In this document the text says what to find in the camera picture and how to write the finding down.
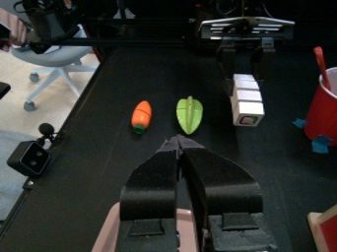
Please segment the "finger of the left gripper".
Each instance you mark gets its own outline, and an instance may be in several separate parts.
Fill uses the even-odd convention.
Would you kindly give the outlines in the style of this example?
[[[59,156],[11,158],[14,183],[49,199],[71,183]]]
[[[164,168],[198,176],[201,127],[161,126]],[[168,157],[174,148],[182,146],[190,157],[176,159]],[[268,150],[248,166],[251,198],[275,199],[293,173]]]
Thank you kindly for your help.
[[[236,66],[236,47],[232,39],[222,39],[217,49],[217,61],[221,65],[224,76],[224,87],[229,96],[233,96],[234,88],[234,66]]]
[[[263,37],[259,47],[255,49],[251,64],[253,76],[263,81],[268,77],[269,68],[276,53],[275,40],[271,37]]]

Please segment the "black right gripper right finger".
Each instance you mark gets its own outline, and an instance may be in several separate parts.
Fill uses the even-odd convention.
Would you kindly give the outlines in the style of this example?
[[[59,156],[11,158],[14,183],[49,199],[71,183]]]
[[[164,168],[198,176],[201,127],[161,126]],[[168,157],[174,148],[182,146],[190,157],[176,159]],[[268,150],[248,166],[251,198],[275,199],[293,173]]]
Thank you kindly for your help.
[[[255,177],[192,139],[178,143],[201,252],[279,252]]]

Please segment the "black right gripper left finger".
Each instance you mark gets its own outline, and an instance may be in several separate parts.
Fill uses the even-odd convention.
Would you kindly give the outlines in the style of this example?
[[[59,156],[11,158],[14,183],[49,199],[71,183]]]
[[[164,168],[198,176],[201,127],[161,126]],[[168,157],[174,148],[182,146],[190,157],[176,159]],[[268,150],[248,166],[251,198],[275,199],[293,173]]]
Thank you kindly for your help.
[[[180,154],[173,137],[129,176],[121,196],[117,252],[178,252]]]

